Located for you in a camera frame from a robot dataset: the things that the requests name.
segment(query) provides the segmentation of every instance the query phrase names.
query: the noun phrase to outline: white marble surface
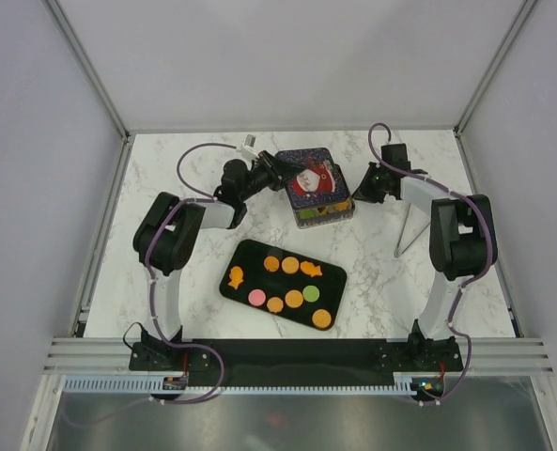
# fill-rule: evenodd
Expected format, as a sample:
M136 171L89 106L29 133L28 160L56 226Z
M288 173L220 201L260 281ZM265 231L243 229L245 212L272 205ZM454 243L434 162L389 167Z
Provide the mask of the white marble surface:
M134 321L145 321L147 279L132 250L132 237L159 191L191 193L176 176L178 157L190 146L214 141L238 145L246 133L138 135L118 200L85 336L122 336ZM366 132L258 132L255 148L328 148L353 191L373 159ZM386 133L375 132L382 144ZM412 167L423 168L452 189L470 192L456 142L447 131L395 132L404 142ZM219 184L224 162L238 158L234 150L203 148L187 157L185 178L208 192ZM189 337L405 337L422 312L434 270L428 256L428 232L395 259L393 250L403 220L403 202L357 203L349 221L299 230L286 193L266 190L248 201L249 213L236 230L204 230L182 275L180 315ZM427 218L412 208L404 244ZM322 259L345 269L348 284L336 323L330 331L277 318L220 295L218 285L237 244L254 239ZM472 336L513 336L497 275L465 294L456 315L459 330ZM136 336L134 328L131 336Z

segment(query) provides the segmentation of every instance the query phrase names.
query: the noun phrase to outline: black tray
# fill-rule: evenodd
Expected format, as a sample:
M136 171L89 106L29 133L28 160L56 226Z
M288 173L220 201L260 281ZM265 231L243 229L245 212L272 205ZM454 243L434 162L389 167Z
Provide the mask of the black tray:
M264 267L264 259L268 256L274 256L282 263L286 257L295 257L300 264L309 261L314 265L319 265L322 275L312 277L304 274L299 269L294 274L287 274L282 267L277 272L269 272ZM243 282L237 289L228 285L230 282L230 270L239 266L243 271ZM318 309L324 309L331 315L331 321L328 327L321 330L326 331L334 326L336 313L343 297L345 283L347 282L347 273L342 268L331 265L315 258L295 254L279 247L268 246L259 241L244 240L239 243L234 256L230 260L230 264L224 273L222 282L220 283L220 293L232 301L244 303L257 310L276 315L281 318L290 319L306 326L318 329L313 321L312 315ZM316 286L319 289L319 299L313 303L303 301L301 307L290 308L284 304L284 308L280 313L270 313L267 307L268 299L278 297L283 302L286 294L296 289L303 291L309 285ZM261 289L266 293L266 301L259 307L255 307L249 303L249 293L253 289Z

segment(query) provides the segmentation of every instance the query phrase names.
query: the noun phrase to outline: white wall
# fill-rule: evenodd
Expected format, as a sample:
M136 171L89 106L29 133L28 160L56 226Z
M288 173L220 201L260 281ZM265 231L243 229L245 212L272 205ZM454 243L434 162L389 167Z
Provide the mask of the white wall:
M557 373L557 0L539 4L465 134L521 325Z
M0 450L17 449L120 140L39 0L0 0Z
M453 128L521 0L60 0L130 130Z

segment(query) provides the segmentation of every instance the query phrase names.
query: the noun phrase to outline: metal stand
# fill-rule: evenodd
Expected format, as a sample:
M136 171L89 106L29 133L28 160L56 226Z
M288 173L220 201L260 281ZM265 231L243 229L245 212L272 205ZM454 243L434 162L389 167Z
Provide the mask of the metal stand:
M406 217L403 218L403 224L401 225L401 231L399 232L399 238L397 238L397 244L395 245L395 251L393 252L393 256L395 258L400 258L401 256L403 256L403 254L408 249L410 249L411 245L414 244L420 238L420 235L425 233L425 230L428 229L428 226L430 226L430 221L428 221L428 223L426 223L426 225L424 227L422 227L422 230L420 230L420 232L418 232L418 234L414 238L411 239L410 243L405 247L405 249L403 249L403 251L400 251L399 246L401 245L401 239L403 238L403 232L406 229L406 224L408 223L408 218L410 217L410 210L411 210L411 204L408 204L408 206L406 207Z

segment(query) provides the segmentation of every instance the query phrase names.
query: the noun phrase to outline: santa claus picture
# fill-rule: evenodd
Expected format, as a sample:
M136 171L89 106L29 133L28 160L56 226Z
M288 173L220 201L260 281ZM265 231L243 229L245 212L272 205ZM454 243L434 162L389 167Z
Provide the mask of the santa claus picture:
M308 164L308 168L293 179L293 192L301 197L310 197L313 194L334 193L335 183L331 172L331 164L328 161L314 165Z

